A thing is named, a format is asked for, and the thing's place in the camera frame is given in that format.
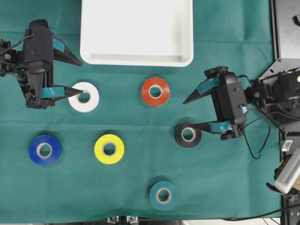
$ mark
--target black tape roll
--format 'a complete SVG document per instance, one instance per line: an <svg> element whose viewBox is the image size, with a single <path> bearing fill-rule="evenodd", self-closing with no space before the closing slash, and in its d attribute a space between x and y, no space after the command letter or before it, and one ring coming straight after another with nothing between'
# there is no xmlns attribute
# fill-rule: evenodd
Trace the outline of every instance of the black tape roll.
<svg viewBox="0 0 300 225"><path fill-rule="evenodd" d="M174 138L178 145L184 148L193 148L200 143L202 138L202 131L190 128L189 125L193 123L194 123L193 121L186 121L176 126L174 132ZM185 129L190 130L193 134L190 140L185 139L183 136L183 132Z"/></svg>

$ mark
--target metal bracket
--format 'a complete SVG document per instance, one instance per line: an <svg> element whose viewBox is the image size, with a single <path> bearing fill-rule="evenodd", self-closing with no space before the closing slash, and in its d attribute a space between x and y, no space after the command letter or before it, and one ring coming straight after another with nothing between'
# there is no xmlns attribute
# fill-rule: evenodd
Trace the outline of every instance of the metal bracket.
<svg viewBox="0 0 300 225"><path fill-rule="evenodd" d="M139 224L138 217L127 216L127 224L138 225Z"/></svg>
<svg viewBox="0 0 300 225"><path fill-rule="evenodd" d="M118 224L119 223L119 217L110 217L107 218L107 222L110 224Z"/></svg>
<svg viewBox="0 0 300 225"><path fill-rule="evenodd" d="M294 68L300 67L300 59L277 59L267 71L259 77L259 80L265 79L268 76L278 74L282 71L287 71ZM273 86L275 82L278 80L277 77L273 77L271 79L264 80L265 84ZM293 117L300 117L300 108L296 107L292 111L289 111L289 105L285 103L272 105L270 107L263 107L261 110L267 114L270 112L283 112L284 114L293 116ZM268 116L271 121L275 123L277 127L279 127L284 132L298 132L300 121L293 120L286 118L282 115L272 115Z"/></svg>
<svg viewBox="0 0 300 225"><path fill-rule="evenodd" d="M292 143L293 143L293 140L281 141L281 145L282 145L281 151L289 151Z"/></svg>

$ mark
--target red tape roll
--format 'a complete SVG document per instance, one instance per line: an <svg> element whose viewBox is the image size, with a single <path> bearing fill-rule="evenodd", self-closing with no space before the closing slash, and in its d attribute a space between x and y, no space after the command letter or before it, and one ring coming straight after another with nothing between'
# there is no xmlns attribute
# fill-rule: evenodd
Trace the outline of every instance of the red tape roll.
<svg viewBox="0 0 300 225"><path fill-rule="evenodd" d="M158 97L153 97L150 94L151 88L159 88L161 94ZM168 83L161 78L150 78L142 85L142 98L148 105L163 105L169 99L169 97L170 87Z"/></svg>

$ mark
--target yellow tape roll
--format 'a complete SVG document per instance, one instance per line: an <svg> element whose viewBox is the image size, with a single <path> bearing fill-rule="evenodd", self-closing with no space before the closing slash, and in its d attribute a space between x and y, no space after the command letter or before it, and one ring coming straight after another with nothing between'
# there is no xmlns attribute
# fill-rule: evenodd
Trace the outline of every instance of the yellow tape roll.
<svg viewBox="0 0 300 225"><path fill-rule="evenodd" d="M115 152L112 155L107 155L104 152L104 146L110 143L115 146ZM119 162L124 155L124 143L116 135L104 135L96 141L94 151L96 158L101 163L115 164Z"/></svg>

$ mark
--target screw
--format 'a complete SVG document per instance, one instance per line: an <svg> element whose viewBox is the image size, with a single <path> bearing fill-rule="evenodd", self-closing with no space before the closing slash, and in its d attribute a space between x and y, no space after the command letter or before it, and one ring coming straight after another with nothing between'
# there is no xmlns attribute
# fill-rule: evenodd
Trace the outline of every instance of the screw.
<svg viewBox="0 0 300 225"><path fill-rule="evenodd" d="M11 56L10 56L10 54L6 53L6 54L4 55L4 58L5 58L6 60L10 60L10 59L11 59Z"/></svg>
<svg viewBox="0 0 300 225"><path fill-rule="evenodd" d="M261 94L258 91L254 93L255 98L259 98L260 96L261 96Z"/></svg>

